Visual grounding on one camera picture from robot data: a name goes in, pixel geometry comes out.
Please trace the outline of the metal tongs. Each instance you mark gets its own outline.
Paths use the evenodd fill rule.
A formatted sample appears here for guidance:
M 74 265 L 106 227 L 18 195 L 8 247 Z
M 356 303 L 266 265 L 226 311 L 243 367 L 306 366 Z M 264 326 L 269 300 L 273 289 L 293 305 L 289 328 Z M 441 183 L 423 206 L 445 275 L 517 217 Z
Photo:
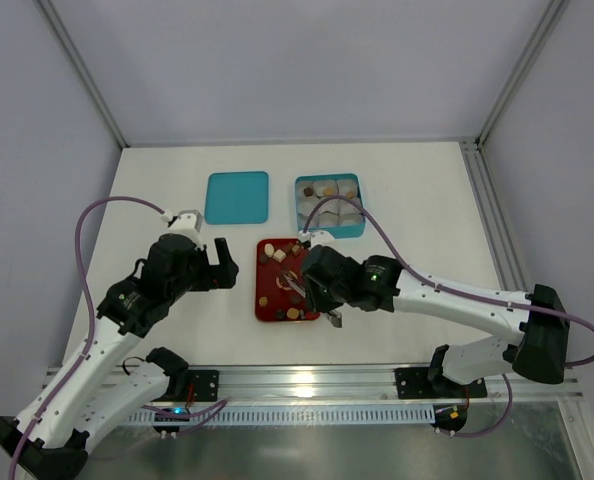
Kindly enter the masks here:
M 289 285 L 289 287 L 294 292 L 296 292 L 302 298 L 306 298 L 306 290 L 304 289 L 303 286 L 301 286 L 299 283 L 297 283 L 296 281 L 294 281 L 293 279 L 291 279 L 288 276 L 285 277 L 285 280 L 286 280 L 287 284 Z M 334 328 L 341 328 L 343 326 L 342 314 L 340 312 L 338 312 L 337 310 L 331 310 L 328 312 L 324 312 L 323 316 L 329 321 L 329 323 Z

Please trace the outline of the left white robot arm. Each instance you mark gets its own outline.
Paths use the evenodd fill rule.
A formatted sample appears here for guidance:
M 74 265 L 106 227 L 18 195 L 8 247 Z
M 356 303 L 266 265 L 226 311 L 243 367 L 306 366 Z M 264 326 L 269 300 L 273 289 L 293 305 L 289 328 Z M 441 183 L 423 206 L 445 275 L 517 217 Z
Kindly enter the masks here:
M 189 364 L 164 347 L 153 349 L 111 390 L 96 393 L 182 296 L 234 287 L 239 268 L 228 243 L 217 238 L 214 244 L 217 264 L 188 236 L 164 234 L 128 277 L 108 289 L 82 344 L 37 399 L 15 416 L 0 416 L 0 446 L 11 457 L 11 475 L 23 469 L 36 479 L 73 479 L 128 415 L 186 394 Z

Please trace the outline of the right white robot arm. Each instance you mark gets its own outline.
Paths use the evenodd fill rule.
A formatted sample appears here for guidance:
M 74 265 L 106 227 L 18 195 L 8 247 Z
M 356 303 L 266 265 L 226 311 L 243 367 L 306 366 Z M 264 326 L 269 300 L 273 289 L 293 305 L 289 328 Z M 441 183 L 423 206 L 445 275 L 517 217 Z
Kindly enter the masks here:
M 318 313 L 348 305 L 427 315 L 485 333 L 481 340 L 435 349 L 427 380 L 440 397 L 510 372 L 546 385 L 564 380 L 570 323 L 550 287 L 532 293 L 480 289 L 415 273 L 395 258 L 358 262 L 322 245 L 306 254 L 301 274 L 306 302 Z

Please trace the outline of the golden scalloped round chocolate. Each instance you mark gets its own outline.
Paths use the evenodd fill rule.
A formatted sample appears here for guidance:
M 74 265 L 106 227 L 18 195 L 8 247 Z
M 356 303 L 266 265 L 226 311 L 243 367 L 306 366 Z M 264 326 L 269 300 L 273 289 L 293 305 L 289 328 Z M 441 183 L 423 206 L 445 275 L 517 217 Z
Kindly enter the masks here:
M 289 319 L 294 320 L 299 317 L 299 311 L 295 308 L 290 308 L 287 310 L 286 315 Z

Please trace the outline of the white square chocolate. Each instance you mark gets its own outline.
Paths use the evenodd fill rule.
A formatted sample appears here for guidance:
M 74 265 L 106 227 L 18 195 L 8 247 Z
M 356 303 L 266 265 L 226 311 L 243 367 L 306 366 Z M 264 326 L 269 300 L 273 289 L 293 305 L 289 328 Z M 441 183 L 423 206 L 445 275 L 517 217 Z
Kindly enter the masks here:
M 282 262 L 285 259 L 286 255 L 282 250 L 278 250 L 274 253 L 273 258 L 278 261 Z

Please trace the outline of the red rectangular tray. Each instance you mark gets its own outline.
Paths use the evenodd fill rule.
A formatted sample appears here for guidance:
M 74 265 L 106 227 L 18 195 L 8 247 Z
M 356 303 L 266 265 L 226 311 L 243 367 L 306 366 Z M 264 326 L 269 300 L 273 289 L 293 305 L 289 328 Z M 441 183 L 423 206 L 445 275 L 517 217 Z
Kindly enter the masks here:
M 294 256 L 291 250 L 289 252 L 284 251 L 284 246 L 290 242 L 293 242 L 294 245 L 298 245 L 301 248 L 297 256 Z M 264 246 L 266 244 L 273 245 L 274 252 L 272 255 L 268 255 L 265 252 Z M 278 262 L 273 258 L 274 253 L 278 250 L 282 250 L 286 255 L 282 262 Z M 258 242 L 256 246 L 254 300 L 254 312 L 258 321 L 263 323 L 311 322 L 320 317 L 319 313 L 313 312 L 306 305 L 305 298 L 302 298 L 289 287 L 282 276 L 284 271 L 291 271 L 297 276 L 297 279 L 294 281 L 305 287 L 301 274 L 301 266 L 307 253 L 307 249 L 297 238 L 267 238 Z M 269 257 L 269 261 L 266 264 L 261 264 L 258 260 L 259 256 L 262 254 Z M 300 296 L 301 302 L 299 304 L 292 304 L 290 302 L 290 297 L 292 295 Z M 268 299 L 268 305 L 265 307 L 259 305 L 259 300 L 262 297 Z M 283 310 L 286 313 L 290 308 L 295 308 L 299 311 L 299 317 L 297 319 L 291 320 L 287 315 L 283 320 L 278 320 L 275 317 L 277 310 Z

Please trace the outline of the teal square tin box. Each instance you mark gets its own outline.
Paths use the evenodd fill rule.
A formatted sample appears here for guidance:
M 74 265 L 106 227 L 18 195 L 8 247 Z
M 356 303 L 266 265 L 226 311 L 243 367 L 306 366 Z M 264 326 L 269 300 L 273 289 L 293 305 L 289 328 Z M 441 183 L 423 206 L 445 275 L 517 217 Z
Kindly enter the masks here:
M 299 200 L 296 196 L 296 183 L 300 182 L 300 181 L 316 181 L 316 180 L 320 180 L 320 179 L 333 179 L 335 181 L 337 181 L 338 179 L 343 179 L 343 178 L 353 178 L 358 182 L 358 186 L 359 186 L 359 195 L 357 196 L 357 198 L 359 198 L 361 200 L 361 204 L 363 206 L 363 199 L 362 199 L 362 193 L 361 193 L 361 187 L 360 187 L 360 182 L 359 182 L 359 178 L 356 174 L 353 173 L 334 173 L 334 174 L 320 174 L 320 175 L 306 175 L 306 176 L 300 176 L 297 177 L 295 182 L 294 182 L 294 196 L 295 196 L 295 216 L 296 216 L 296 225 L 297 225 L 297 229 L 298 229 L 298 213 L 297 213 L 297 208 L 296 208 L 296 203 Z M 339 225 L 337 227 L 334 228 L 319 228 L 318 227 L 318 216 L 320 215 L 319 213 L 319 209 L 317 210 L 316 214 L 314 215 L 314 217 L 311 220 L 315 220 L 316 225 L 314 228 L 310 228 L 309 224 L 308 224 L 308 229 L 310 231 L 314 231 L 314 230 L 326 230 L 328 231 L 331 235 L 334 236 L 334 238 L 338 238 L 338 239 L 347 239 L 347 238 L 358 238 L 361 237 L 362 234 L 364 233 L 365 230 L 365 226 L 366 226 L 366 220 L 365 217 L 363 215 L 363 223 L 359 226 L 354 226 L 354 227 L 340 227 Z

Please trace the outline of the white paper cup liner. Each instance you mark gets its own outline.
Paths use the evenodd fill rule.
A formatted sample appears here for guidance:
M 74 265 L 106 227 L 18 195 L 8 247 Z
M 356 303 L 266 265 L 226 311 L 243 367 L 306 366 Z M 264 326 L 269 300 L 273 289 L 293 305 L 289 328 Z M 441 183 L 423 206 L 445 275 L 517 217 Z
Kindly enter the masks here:
M 355 215 L 361 213 L 361 200 L 357 197 L 346 198 L 339 200 L 339 215 Z
M 307 220 L 308 220 L 308 217 L 306 215 L 301 215 L 301 214 L 298 215 L 298 229 L 299 230 L 302 230 L 304 228 L 304 226 L 307 223 Z M 316 225 L 315 220 L 311 220 L 309 223 L 309 227 L 314 228 L 315 225 Z
M 338 199 L 330 199 L 329 201 L 322 204 L 319 208 L 319 213 L 331 213 L 334 215 L 339 214 L 340 201 Z
M 311 198 L 311 197 L 316 196 L 314 189 L 313 189 L 312 181 L 297 182 L 295 187 L 296 187 L 296 196 L 298 199 L 306 199 L 306 198 Z
M 337 184 L 336 181 L 333 179 L 320 179 L 313 182 L 313 189 L 317 197 L 326 197 L 326 196 L 333 196 L 333 195 L 325 195 L 324 190 L 326 188 L 332 188 L 335 190 L 335 194 L 338 194 Z
M 339 225 L 340 217 L 331 212 L 323 212 L 318 216 L 319 228 L 334 228 Z
M 363 223 L 363 215 L 360 213 L 343 214 L 339 217 L 340 227 L 354 227 Z
M 353 178 L 343 178 L 338 179 L 336 181 L 338 194 L 340 196 L 347 197 L 347 193 L 350 191 L 355 191 L 357 193 L 356 197 L 359 195 L 359 186 L 358 182 Z
M 300 198 L 296 203 L 297 213 L 301 216 L 308 217 L 318 204 L 319 199 L 316 197 Z

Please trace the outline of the teal tin lid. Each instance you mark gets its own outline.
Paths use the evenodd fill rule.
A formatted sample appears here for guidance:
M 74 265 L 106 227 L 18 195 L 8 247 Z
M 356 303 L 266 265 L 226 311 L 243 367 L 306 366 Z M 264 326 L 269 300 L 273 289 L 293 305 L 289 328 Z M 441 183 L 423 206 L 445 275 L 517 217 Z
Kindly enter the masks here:
M 263 224 L 269 216 L 265 171 L 217 172 L 209 176 L 205 219 L 211 225 Z

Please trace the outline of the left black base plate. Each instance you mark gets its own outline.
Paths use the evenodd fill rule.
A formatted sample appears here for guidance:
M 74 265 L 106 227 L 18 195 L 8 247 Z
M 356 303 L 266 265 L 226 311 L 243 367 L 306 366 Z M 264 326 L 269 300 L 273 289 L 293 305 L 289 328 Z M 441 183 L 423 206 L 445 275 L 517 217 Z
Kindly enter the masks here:
M 216 402 L 219 397 L 218 370 L 190 369 L 182 398 L 186 403 Z

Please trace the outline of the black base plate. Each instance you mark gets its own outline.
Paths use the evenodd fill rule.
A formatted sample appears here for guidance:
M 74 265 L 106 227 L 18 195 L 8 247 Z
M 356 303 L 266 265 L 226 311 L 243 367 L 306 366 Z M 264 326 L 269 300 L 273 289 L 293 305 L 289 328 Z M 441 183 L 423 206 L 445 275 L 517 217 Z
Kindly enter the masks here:
M 441 376 L 430 379 L 430 368 L 400 367 L 394 370 L 397 397 L 400 400 L 413 399 L 457 399 L 469 396 L 483 399 L 488 395 L 486 383 L 477 379 L 468 385 L 459 385 Z
M 182 398 L 186 403 L 216 402 L 219 397 L 218 370 L 190 369 Z

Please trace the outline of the aluminium front rail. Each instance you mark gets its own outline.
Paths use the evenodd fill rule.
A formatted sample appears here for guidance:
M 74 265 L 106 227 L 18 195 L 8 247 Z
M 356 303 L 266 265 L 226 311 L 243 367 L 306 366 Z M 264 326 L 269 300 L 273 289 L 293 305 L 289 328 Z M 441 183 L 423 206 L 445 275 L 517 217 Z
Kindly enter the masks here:
M 505 402 L 509 394 L 515 403 L 579 402 L 584 399 L 575 372 L 565 372 L 559 385 L 544 385 L 514 373 L 506 379 L 486 377 L 488 395 L 483 399 L 469 396 L 457 399 L 400 400 L 395 387 L 394 370 L 412 364 L 347 365 L 193 365 L 192 369 L 220 372 L 219 397 L 239 404 L 324 404 L 324 403 L 475 403 Z

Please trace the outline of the aluminium rail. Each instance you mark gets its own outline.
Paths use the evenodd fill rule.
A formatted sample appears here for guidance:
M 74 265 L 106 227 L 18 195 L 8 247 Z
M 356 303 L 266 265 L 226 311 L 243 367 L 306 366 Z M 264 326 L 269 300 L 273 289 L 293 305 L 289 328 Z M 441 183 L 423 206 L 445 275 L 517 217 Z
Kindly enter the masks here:
M 486 158 L 474 139 L 459 142 L 460 151 L 500 286 L 508 291 L 522 291 L 522 304 L 530 303 L 534 286 L 529 284 L 521 266 L 508 221 L 495 189 Z
M 544 385 L 514 373 L 506 379 L 486 377 L 488 395 L 483 399 L 469 396 L 457 399 L 400 400 L 395 387 L 394 370 L 412 364 L 347 365 L 193 365 L 192 369 L 220 372 L 219 397 L 239 404 L 324 404 L 324 403 L 475 403 L 505 402 L 509 394 L 515 403 L 579 402 L 584 399 L 575 372 L 565 372 L 559 385 Z

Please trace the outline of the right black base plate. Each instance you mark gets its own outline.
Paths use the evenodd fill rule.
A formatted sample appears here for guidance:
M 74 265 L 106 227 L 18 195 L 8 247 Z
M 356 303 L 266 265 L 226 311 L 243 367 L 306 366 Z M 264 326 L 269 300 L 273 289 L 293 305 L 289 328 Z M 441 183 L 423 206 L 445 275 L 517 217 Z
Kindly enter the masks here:
M 430 379 L 430 368 L 400 367 L 394 370 L 397 397 L 400 400 L 413 399 L 457 399 L 469 396 L 483 399 L 488 395 L 486 383 L 477 379 L 468 385 L 459 385 L 441 376 Z

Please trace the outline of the right side aluminium rail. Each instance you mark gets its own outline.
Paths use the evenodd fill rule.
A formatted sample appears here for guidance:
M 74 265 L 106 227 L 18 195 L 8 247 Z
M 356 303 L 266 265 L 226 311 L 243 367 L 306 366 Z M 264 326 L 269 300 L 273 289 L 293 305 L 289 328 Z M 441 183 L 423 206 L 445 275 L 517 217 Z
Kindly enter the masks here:
M 530 303 L 534 286 L 529 284 L 521 266 L 508 221 L 495 189 L 486 158 L 474 139 L 459 142 L 460 151 L 500 286 L 508 291 L 522 291 L 522 304 Z

